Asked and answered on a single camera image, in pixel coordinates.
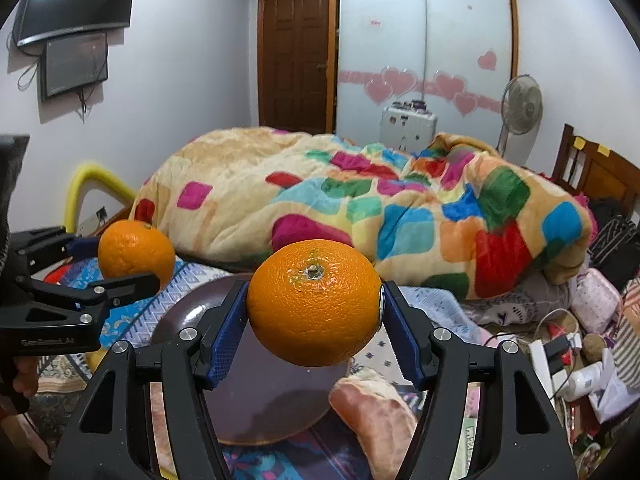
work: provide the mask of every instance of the yellow fruit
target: yellow fruit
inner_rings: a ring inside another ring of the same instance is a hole
[[[98,265],[105,278],[152,272],[164,288],[174,273],[175,251],[169,238],[138,220],[107,227],[98,244]]]
[[[353,356],[380,326],[380,278],[356,249],[306,240],[272,254],[249,284],[246,306],[256,337],[299,366]]]

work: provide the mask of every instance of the heart decal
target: heart decal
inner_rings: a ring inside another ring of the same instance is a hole
[[[364,85],[364,91],[375,104],[385,102],[394,94],[393,87],[386,81],[371,80]]]
[[[490,50],[483,56],[478,58],[478,66],[482,70],[495,70],[495,65],[498,63],[498,57],[493,50]]]
[[[412,70],[400,72],[397,68],[388,66],[382,71],[382,81],[391,85],[395,95],[401,96],[415,88],[418,76]]]
[[[456,108],[464,117],[478,108],[478,98],[475,94],[470,94],[469,92],[457,93],[453,97],[453,104],[456,105]]]
[[[447,101],[451,101],[457,93],[464,93],[466,81],[459,75],[450,76],[446,72],[436,72],[436,86],[440,95]]]

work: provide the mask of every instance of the pink bag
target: pink bag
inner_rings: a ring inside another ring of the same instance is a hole
[[[601,334],[622,302],[616,288],[599,270],[591,267],[578,275],[578,287],[571,309],[587,332]]]

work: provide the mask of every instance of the metal screw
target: metal screw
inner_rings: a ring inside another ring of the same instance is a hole
[[[180,339],[183,341],[191,341],[192,339],[196,339],[198,336],[198,331],[192,327],[183,328],[180,330]]]
[[[439,341],[448,341],[451,339],[451,332],[446,328],[437,328],[433,331],[433,336]]]
[[[518,344],[508,340],[502,343],[502,349],[507,354],[515,354],[518,351]]]
[[[116,354],[122,354],[129,347],[129,343],[121,339],[120,341],[116,341],[112,346],[111,350],[116,352]]]

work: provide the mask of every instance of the door panel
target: door panel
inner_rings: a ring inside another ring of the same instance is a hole
[[[324,132],[327,0],[263,0],[260,124]]]

